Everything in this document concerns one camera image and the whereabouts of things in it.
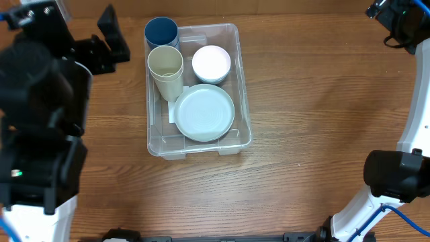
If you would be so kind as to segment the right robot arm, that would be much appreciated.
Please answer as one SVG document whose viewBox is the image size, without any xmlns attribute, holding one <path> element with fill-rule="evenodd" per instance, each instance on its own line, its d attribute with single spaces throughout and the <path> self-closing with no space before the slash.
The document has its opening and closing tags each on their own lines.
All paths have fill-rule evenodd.
<svg viewBox="0 0 430 242">
<path fill-rule="evenodd" d="M 341 212 L 324 222 L 307 241 L 375 241 L 371 229 L 394 212 L 421 234 L 429 232 L 405 216 L 399 207 L 429 195 L 429 2 L 374 1 L 365 14 L 376 19 L 417 61 L 408 119 L 396 150 L 372 151 L 365 160 L 365 184 Z"/>
</svg>

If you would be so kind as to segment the blue cup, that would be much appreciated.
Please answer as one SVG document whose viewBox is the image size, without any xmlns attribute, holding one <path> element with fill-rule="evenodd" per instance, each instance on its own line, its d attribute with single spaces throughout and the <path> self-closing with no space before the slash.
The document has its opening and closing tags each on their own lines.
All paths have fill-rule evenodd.
<svg viewBox="0 0 430 242">
<path fill-rule="evenodd" d="M 144 29 L 144 37 L 151 50 L 164 45 L 180 49 L 178 26 L 168 17 L 156 17 L 149 21 Z"/>
</svg>

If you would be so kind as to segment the pink bowl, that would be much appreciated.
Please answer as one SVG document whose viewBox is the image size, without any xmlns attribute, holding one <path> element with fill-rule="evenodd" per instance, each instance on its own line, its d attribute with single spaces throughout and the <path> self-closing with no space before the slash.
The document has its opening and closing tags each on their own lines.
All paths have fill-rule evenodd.
<svg viewBox="0 0 430 242">
<path fill-rule="evenodd" d="M 208 45 L 195 52 L 191 65 L 196 77 L 202 82 L 219 84 L 230 72 L 231 58 L 225 49 Z"/>
</svg>

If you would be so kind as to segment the beige cup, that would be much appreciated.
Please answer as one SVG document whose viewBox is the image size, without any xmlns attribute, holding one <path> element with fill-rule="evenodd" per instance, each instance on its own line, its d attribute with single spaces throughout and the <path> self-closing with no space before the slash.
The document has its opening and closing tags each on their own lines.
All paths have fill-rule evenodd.
<svg viewBox="0 0 430 242">
<path fill-rule="evenodd" d="M 181 52 L 172 46 L 158 46 L 147 58 L 155 84 L 168 102 L 175 102 L 183 92 L 184 63 Z"/>
</svg>

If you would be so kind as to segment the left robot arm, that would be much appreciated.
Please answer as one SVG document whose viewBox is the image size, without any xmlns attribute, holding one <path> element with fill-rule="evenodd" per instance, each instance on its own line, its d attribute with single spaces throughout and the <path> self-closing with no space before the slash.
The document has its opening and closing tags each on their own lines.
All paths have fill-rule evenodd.
<svg viewBox="0 0 430 242">
<path fill-rule="evenodd" d="M 1 228 L 11 241 L 68 241 L 93 78 L 130 60 L 108 5 L 100 35 L 73 38 L 60 1 L 23 1 L 1 14 Z"/>
</svg>

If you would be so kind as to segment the grey plate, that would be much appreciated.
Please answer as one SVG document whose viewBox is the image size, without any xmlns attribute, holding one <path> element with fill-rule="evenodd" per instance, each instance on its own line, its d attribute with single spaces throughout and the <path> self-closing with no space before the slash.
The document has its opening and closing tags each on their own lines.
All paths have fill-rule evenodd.
<svg viewBox="0 0 430 242">
<path fill-rule="evenodd" d="M 177 98 L 174 114 L 180 133 L 194 141 L 209 142 L 229 131 L 234 121 L 234 102 L 222 88 L 198 84 Z"/>
</svg>

